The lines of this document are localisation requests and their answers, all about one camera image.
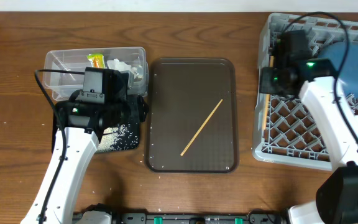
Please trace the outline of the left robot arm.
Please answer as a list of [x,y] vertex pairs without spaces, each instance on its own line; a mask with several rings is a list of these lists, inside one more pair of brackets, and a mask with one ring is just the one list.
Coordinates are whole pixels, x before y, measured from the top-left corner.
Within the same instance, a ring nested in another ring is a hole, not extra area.
[[149,108],[141,96],[129,96],[130,71],[87,67],[83,86],[68,100],[50,103],[55,137],[50,163],[23,223],[120,223],[106,205],[74,212],[78,194],[96,153],[135,149],[140,124]]

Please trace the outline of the white napkin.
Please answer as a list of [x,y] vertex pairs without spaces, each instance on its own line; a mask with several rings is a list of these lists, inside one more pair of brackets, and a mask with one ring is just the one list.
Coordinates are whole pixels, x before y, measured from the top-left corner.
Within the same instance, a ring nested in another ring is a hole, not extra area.
[[119,72],[129,72],[132,70],[132,67],[130,65],[128,65],[127,63],[122,62],[116,58],[113,60],[108,60],[107,66],[109,69],[117,70]]

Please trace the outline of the wooden chopstick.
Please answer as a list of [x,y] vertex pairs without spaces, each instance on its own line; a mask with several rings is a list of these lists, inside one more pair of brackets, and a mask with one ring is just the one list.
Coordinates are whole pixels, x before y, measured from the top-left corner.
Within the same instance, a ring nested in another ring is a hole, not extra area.
[[184,150],[182,150],[182,152],[180,153],[180,156],[183,157],[185,155],[185,153],[187,152],[187,150],[190,148],[190,146],[193,144],[193,142],[195,141],[195,139],[198,137],[198,135],[200,134],[200,132],[202,132],[202,130],[204,129],[204,127],[206,126],[206,124],[209,122],[209,120],[211,119],[211,117],[215,114],[216,110],[220,107],[221,103],[223,102],[223,99],[220,99],[220,101],[217,103],[217,105],[213,108],[213,110],[210,112],[210,114],[207,116],[207,118],[203,121],[202,125],[198,128],[197,132],[195,132],[195,134],[193,135],[193,137],[190,139],[190,141],[188,142],[188,144],[185,146]]
[[[274,56],[269,57],[269,67],[273,67],[274,63]],[[270,103],[270,94],[265,94],[265,101],[264,101],[264,116],[263,116],[263,123],[262,123],[262,130],[266,129],[267,125],[267,115],[269,110],[269,103]]]

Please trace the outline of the green orange snack wrapper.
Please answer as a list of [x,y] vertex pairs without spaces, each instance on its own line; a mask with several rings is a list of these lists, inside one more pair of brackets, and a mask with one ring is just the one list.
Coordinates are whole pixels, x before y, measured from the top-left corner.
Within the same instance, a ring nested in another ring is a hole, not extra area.
[[94,68],[106,68],[103,54],[89,54],[86,58],[91,62]]

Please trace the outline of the dark blue plate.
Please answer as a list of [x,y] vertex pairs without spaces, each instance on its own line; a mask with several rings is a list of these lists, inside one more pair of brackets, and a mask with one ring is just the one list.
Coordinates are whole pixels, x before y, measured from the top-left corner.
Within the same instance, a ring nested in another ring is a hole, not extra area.
[[[323,48],[318,54],[318,58],[330,59],[336,70],[342,62],[344,51],[346,48],[345,42],[337,42]],[[339,81],[342,84],[344,94],[347,96],[353,94],[358,98],[358,45],[351,44],[349,46],[346,62],[342,68],[339,76]]]

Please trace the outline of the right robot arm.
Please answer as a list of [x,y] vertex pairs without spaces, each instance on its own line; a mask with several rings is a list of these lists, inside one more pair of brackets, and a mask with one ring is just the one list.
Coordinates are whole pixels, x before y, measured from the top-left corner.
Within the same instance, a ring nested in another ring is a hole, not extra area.
[[340,68],[313,58],[306,33],[282,33],[273,66],[260,71],[259,92],[293,95],[310,112],[329,153],[333,173],[312,202],[295,205],[285,223],[358,223],[358,128],[339,84]]

